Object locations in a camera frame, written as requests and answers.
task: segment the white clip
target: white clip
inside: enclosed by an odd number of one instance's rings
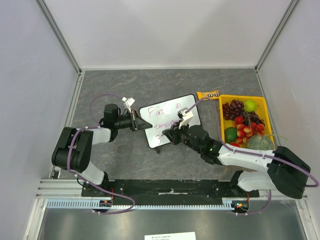
[[[136,100],[134,100],[132,97],[130,97],[130,98],[126,98],[126,97],[123,97],[122,98],[122,101],[124,101],[124,107],[126,108],[126,109],[128,109],[129,110],[129,112],[131,113],[131,106],[132,106],[132,104],[134,104],[134,102],[136,101]]]
[[[180,111],[180,113],[182,114],[182,121],[179,124],[179,129],[181,129],[182,126],[186,126],[187,124],[189,124],[191,119],[194,117],[192,111],[186,113],[187,110],[188,109],[186,108],[185,110]]]

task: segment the gray countertop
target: gray countertop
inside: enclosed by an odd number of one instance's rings
[[[86,71],[75,109],[72,126],[94,126],[89,114],[90,102],[98,95],[113,93],[133,97],[132,108],[177,98],[196,92],[219,90],[220,94],[261,96],[254,69],[157,69]],[[101,119],[104,106],[123,103],[110,96],[93,104],[92,112]],[[218,139],[215,109],[208,101],[198,105],[203,128],[211,138]],[[157,154],[149,148],[145,131],[119,130],[114,142],[92,146],[91,161],[108,173],[111,179],[231,179],[235,166],[210,165],[186,146],[167,144]],[[72,178],[61,171],[61,178]]]

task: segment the green melon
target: green melon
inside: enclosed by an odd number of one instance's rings
[[[275,145],[271,141],[271,139],[267,136],[254,135],[249,138],[248,142],[246,143],[246,148],[253,149],[253,150],[266,151],[266,150],[274,150]]]

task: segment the metal frame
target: metal frame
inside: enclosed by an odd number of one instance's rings
[[[88,202],[89,200],[110,200],[110,197],[82,197],[81,196],[82,186],[77,183],[76,179],[42,179],[36,194],[36,199],[32,208],[30,219],[24,234],[24,240],[36,240],[38,238],[41,224],[45,216],[45,210],[49,202],[54,202],[55,200],[65,200],[66,203],[78,203],[78,202]],[[269,197],[269,191],[261,190],[259,191],[260,197],[252,198],[252,201],[266,201]],[[272,191],[272,199],[275,201],[287,201],[292,200],[292,198],[287,197],[280,193],[279,191]],[[243,201],[244,198],[223,198],[225,204],[230,201]],[[296,200],[296,206],[298,209],[297,214],[299,215],[305,234],[308,240],[320,240],[317,228],[314,226],[312,217],[310,216],[310,207],[307,196],[304,195],[302,199]],[[155,209],[161,209],[162,206],[154,206]],[[75,206],[73,208],[82,209],[83,207]],[[182,209],[214,209],[212,206],[195,206],[195,207],[180,207]],[[140,206],[139,209],[150,209],[150,206]]]
[[[83,79],[84,79],[84,72],[82,72],[82,69],[80,68],[79,64],[77,63],[72,51],[70,50],[65,38],[63,37],[59,27],[57,26],[56,21],[54,20],[54,17],[52,16],[45,0],[35,0],[37,5],[39,6],[40,10],[42,11],[44,17],[46,18],[49,26],[51,27],[53,33],[55,34],[59,44],[61,45],[62,49],[64,50],[65,54],[69,58],[71,64],[73,65],[74,69],[78,72],[78,78],[77,82],[74,88],[74,92],[72,95],[72,99],[70,102],[70,107],[66,116],[65,120],[65,126],[71,126],[74,113],[76,110],[79,94],[81,91]],[[296,9],[298,3],[300,0],[291,0],[289,6],[287,7],[283,17],[281,18],[278,26],[276,27],[270,41],[268,42],[266,48],[264,49],[258,63],[255,66],[256,75],[258,78],[258,82],[262,91],[263,97],[267,99],[267,96],[264,92],[263,83],[261,81],[259,70],[261,69],[262,65],[264,64],[266,58],[268,57],[270,51],[272,50],[273,46],[275,45],[277,39],[279,38],[282,30],[284,29],[285,25],[287,24],[288,20],[290,19],[290,16],[292,15],[293,11]],[[107,70],[107,69],[90,69],[90,70]],[[273,113],[270,108],[268,108],[268,111],[270,112],[270,122],[273,131],[276,133],[277,126],[273,119]],[[276,136],[275,137],[276,142],[279,144],[280,140]],[[52,172],[50,174],[50,178],[54,175],[55,171],[59,171],[60,168],[53,168]],[[24,234],[23,239],[24,240],[35,240],[38,238],[39,231],[41,228],[42,220],[45,215],[45,210],[47,207],[48,199],[54,200],[54,199],[62,199],[62,200],[90,200],[93,199],[91,197],[81,197],[82,187],[77,183],[76,179],[43,179],[40,182],[34,205],[32,208],[32,212],[29,218],[29,222]],[[260,191],[260,197],[259,198],[253,198],[252,200],[266,200],[269,197],[268,191]],[[283,201],[283,200],[291,200],[292,198],[289,198],[283,194],[281,194],[278,191],[272,191],[272,199],[275,201]],[[242,198],[223,198],[224,201],[236,201],[236,200],[244,200]],[[305,234],[307,236],[308,240],[320,240],[320,237],[317,232],[316,226],[313,224],[313,217],[311,211],[310,211],[310,204],[308,201],[308,198],[306,195],[303,196],[301,200],[296,200],[296,205],[298,208],[298,215],[300,216]]]
[[[278,26],[276,27],[271,39],[269,40],[268,44],[266,45],[259,61],[257,62],[256,66],[255,66],[256,71],[259,71],[261,69],[262,65],[264,64],[266,58],[268,57],[270,51],[272,50],[273,46],[275,45],[277,39],[279,38],[281,32],[283,31],[290,16],[292,15],[294,10],[296,9],[299,2],[300,2],[300,0],[291,0],[289,6],[285,10],[285,12],[281,18]]]
[[[84,81],[85,73],[86,73],[85,71],[82,71],[80,74],[78,74],[78,77],[77,77],[77,80],[76,80],[76,84],[74,86],[72,98],[71,98],[71,101],[70,101],[70,104],[69,104],[69,110],[67,112],[67,115],[66,115],[66,118],[65,118],[65,122],[64,122],[64,126],[65,127],[71,127],[72,121],[74,119],[74,115],[75,115],[75,111],[76,111],[76,107],[77,107],[77,103],[78,103],[78,99],[79,99],[82,83]],[[53,178],[55,173],[58,174],[58,178],[59,178],[60,172],[61,172],[60,167],[52,166],[52,170],[51,170],[51,172],[49,174],[49,178],[50,179]]]
[[[66,56],[70,60],[72,66],[74,67],[75,71],[77,73],[81,73],[81,68],[73,55],[73,53],[70,50],[70,47],[68,46],[64,36],[62,35],[53,15],[51,14],[45,0],[35,0],[37,3],[39,9],[41,10],[43,16],[45,17],[47,23],[49,24],[50,28],[53,31],[53,34],[55,35],[56,39],[58,40],[59,44],[61,45],[63,51],[65,52]]]

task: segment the yellow plastic bin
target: yellow plastic bin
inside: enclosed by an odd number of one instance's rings
[[[259,115],[259,118],[261,118],[265,124],[264,130],[262,131],[264,135],[272,134],[271,130],[271,124],[268,114],[268,108],[266,100],[261,96],[239,96],[239,95],[220,95],[219,97],[219,109],[220,109],[220,122],[221,122],[221,136],[222,140],[225,141],[225,130],[229,127],[235,127],[235,121],[233,120],[225,120],[223,112],[222,112],[222,104],[225,104],[226,102],[231,103],[231,101],[235,99],[238,101],[244,102],[245,100],[251,99],[257,104],[256,113]],[[273,136],[267,136],[271,139],[273,143],[274,138]],[[246,145],[243,143],[240,145],[242,148],[245,148]]]

